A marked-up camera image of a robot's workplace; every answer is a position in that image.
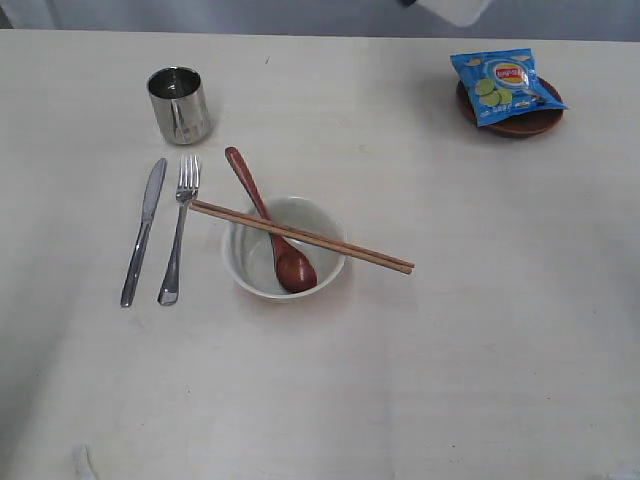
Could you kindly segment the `brown wooden spoon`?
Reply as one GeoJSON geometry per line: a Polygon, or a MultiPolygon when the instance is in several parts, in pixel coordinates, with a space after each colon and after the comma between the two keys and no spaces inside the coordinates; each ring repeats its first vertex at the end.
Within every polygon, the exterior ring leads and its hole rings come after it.
{"type": "MultiPolygon", "coordinates": [[[[244,158],[236,147],[225,149],[225,157],[245,188],[259,215],[270,220],[269,211],[259,193],[244,158]]],[[[317,285],[317,275],[307,257],[282,236],[271,234],[274,268],[280,285],[289,293],[300,293],[317,285]]]]}

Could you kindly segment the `clear glass bowl with flowers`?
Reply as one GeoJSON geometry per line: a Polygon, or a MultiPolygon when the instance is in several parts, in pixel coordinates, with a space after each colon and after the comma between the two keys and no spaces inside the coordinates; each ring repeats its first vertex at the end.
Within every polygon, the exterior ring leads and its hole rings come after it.
{"type": "MultiPolygon", "coordinates": [[[[303,197],[281,196],[265,200],[272,219],[334,240],[345,241],[342,225],[321,206],[303,197]]],[[[223,237],[222,259],[236,284],[263,299],[286,303],[311,296],[327,287],[341,273],[346,257],[320,247],[290,242],[310,261],[317,274],[317,286],[301,293],[290,293],[279,283],[269,234],[237,223],[227,225],[223,237]]]]}

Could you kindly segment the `silver fork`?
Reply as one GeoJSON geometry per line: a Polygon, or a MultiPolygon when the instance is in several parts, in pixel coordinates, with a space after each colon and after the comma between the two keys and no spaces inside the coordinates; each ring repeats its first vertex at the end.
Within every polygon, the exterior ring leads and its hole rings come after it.
{"type": "Polygon", "coordinates": [[[182,239],[189,205],[198,196],[200,187],[200,162],[195,154],[184,154],[179,163],[176,201],[178,218],[163,282],[157,298],[161,306],[174,305],[179,298],[182,239]]]}

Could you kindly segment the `silver table knife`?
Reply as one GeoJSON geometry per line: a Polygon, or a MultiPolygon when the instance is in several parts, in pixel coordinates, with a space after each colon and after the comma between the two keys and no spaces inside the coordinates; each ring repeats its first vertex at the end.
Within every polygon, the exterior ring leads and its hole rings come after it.
{"type": "Polygon", "coordinates": [[[151,226],[161,195],[167,164],[166,158],[160,158],[154,164],[146,183],[139,231],[121,292],[120,306],[123,308],[130,307],[135,297],[151,226]]]}

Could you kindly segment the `metal cup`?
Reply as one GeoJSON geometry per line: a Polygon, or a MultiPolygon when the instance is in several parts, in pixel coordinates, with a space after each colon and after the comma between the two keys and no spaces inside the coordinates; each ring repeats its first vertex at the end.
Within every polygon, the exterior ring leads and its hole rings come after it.
{"type": "Polygon", "coordinates": [[[166,67],[152,74],[146,87],[166,142],[194,145],[211,134],[213,122],[198,72],[182,66],[166,67]]]}

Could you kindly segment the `brown round plate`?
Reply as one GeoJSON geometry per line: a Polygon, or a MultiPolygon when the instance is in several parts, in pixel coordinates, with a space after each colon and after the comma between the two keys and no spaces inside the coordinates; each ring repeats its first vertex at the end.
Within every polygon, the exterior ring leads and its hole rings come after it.
{"type": "MultiPolygon", "coordinates": [[[[461,81],[456,85],[455,98],[463,117],[473,126],[477,126],[472,104],[461,81]]],[[[534,111],[509,117],[495,124],[479,127],[479,130],[506,138],[529,138],[552,130],[562,120],[563,115],[564,111],[562,109],[534,111]]]]}

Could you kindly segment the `blue chips bag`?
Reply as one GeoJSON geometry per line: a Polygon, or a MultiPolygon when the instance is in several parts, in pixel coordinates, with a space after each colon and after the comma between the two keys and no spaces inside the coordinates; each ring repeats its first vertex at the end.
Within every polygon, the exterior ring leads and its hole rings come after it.
{"type": "Polygon", "coordinates": [[[530,48],[460,53],[452,66],[471,102],[478,127],[545,110],[565,110],[542,83],[530,48]]]}

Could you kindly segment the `white perforated plastic basket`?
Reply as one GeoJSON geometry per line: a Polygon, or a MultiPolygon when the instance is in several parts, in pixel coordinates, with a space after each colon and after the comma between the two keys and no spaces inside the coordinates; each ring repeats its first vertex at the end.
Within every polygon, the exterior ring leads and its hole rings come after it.
{"type": "Polygon", "coordinates": [[[476,23],[492,0],[400,0],[406,8],[421,6],[457,27],[469,27],[476,23]]]}

